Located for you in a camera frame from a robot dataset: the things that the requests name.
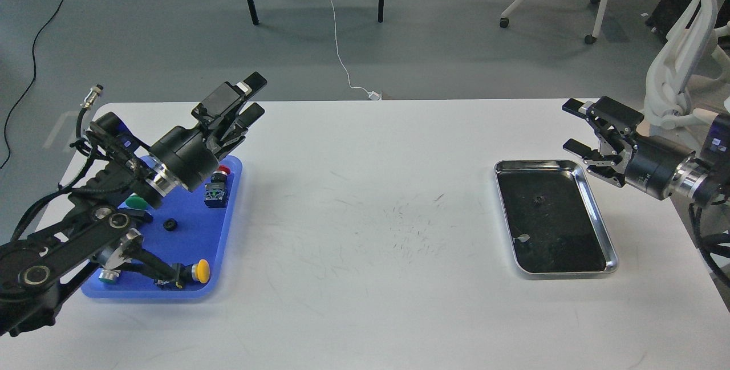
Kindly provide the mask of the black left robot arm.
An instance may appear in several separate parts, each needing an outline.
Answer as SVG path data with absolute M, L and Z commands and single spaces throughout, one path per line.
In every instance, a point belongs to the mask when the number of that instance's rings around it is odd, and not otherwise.
M 250 98 L 266 85 L 258 72 L 224 82 L 193 108 L 193 128 L 175 126 L 151 146 L 112 112 L 78 130 L 74 147 L 86 157 L 82 169 L 29 206 L 2 245 L 2 334 L 53 326 L 63 303 L 98 268 L 177 289 L 208 282 L 208 261 L 169 264 L 144 250 L 137 228 L 149 214 L 121 204 L 137 195 L 159 208 L 176 186 L 193 192 L 218 172 L 264 114 Z

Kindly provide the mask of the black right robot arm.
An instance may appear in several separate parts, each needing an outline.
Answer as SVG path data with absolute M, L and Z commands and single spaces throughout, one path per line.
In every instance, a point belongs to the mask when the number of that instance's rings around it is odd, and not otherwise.
M 574 139 L 563 145 L 594 177 L 615 186 L 633 186 L 658 200 L 672 195 L 689 199 L 697 248 L 715 276 L 728 284 L 727 274 L 712 259 L 728 256 L 728 233 L 702 237 L 700 232 L 702 210 L 728 202 L 728 115 L 714 118 L 701 154 L 696 154 L 661 136 L 642 136 L 637 126 L 644 116 L 607 96 L 597 102 L 571 98 L 563 110 L 586 120 L 599 139 L 598 149 Z

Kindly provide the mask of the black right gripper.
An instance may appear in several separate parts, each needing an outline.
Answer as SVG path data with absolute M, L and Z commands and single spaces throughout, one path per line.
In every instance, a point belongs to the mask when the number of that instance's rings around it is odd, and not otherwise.
M 570 98 L 562 110 L 586 120 L 598 133 L 599 149 L 568 139 L 563 149 L 575 154 L 587 170 L 611 185 L 630 185 L 659 200 L 697 193 L 697 160 L 693 150 L 661 136 L 642 136 L 636 128 L 644 115 L 608 96 L 596 102 Z

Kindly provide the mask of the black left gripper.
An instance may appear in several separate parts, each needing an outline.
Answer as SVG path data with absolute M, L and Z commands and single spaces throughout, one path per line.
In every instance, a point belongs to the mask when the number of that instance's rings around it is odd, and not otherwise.
M 192 109 L 197 126 L 175 126 L 149 152 L 178 185 L 193 192 L 245 141 L 248 129 L 264 115 L 265 109 L 258 103 L 238 112 L 266 85 L 258 72 L 237 84 L 224 82 Z

